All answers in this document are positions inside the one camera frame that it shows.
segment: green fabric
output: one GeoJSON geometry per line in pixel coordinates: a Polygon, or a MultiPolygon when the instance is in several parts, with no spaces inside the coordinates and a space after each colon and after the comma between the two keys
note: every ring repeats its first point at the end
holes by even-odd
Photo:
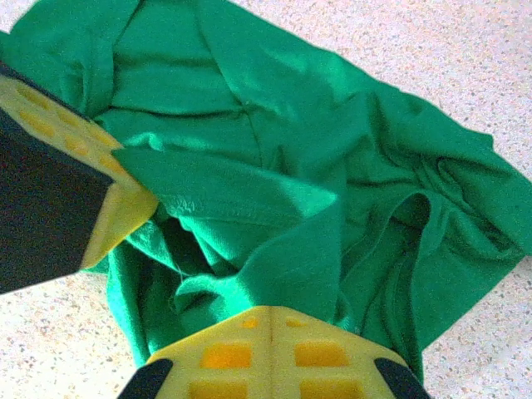
{"type": "Polygon", "coordinates": [[[230,2],[42,0],[0,46],[161,201],[92,270],[139,366],[283,305],[422,378],[421,350],[532,254],[532,184],[489,135],[230,2]]]}

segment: green shirt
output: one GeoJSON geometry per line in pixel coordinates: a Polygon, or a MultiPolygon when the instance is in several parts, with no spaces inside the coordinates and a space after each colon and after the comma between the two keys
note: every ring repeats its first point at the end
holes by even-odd
{"type": "Polygon", "coordinates": [[[161,205],[93,271],[143,365],[256,305],[421,351],[532,254],[532,184],[470,131],[221,0],[41,0],[0,58],[161,205]]]}

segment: white speckled surface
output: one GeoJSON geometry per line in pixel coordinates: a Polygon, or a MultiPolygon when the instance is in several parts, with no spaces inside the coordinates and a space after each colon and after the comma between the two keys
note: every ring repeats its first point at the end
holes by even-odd
{"type": "MultiPolygon", "coordinates": [[[[0,29],[31,3],[0,0],[0,29]]],[[[497,152],[532,180],[529,2],[236,3],[491,133],[497,152]]],[[[0,297],[1,398],[116,397],[135,366],[105,284],[78,274],[0,297]]],[[[530,397],[531,310],[527,258],[425,350],[427,390],[440,399],[530,397]]]]}

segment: green cloth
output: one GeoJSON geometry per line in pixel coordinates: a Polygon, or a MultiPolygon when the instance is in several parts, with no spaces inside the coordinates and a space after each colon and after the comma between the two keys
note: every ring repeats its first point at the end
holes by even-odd
{"type": "Polygon", "coordinates": [[[422,349],[532,254],[532,184],[491,136],[230,2],[42,0],[0,46],[161,201],[93,270],[139,366],[283,305],[422,379],[422,349]]]}

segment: speckled countertop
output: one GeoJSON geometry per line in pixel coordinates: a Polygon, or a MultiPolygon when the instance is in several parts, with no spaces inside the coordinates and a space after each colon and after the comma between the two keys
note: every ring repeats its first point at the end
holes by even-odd
{"type": "MultiPolygon", "coordinates": [[[[0,29],[33,2],[0,0],[0,29]]],[[[532,180],[529,2],[236,3],[492,134],[495,150],[532,180]]],[[[135,366],[105,286],[103,276],[78,274],[0,297],[0,398],[116,397],[135,366]]],[[[530,397],[531,310],[527,258],[424,351],[427,390],[440,399],[530,397]]]]}

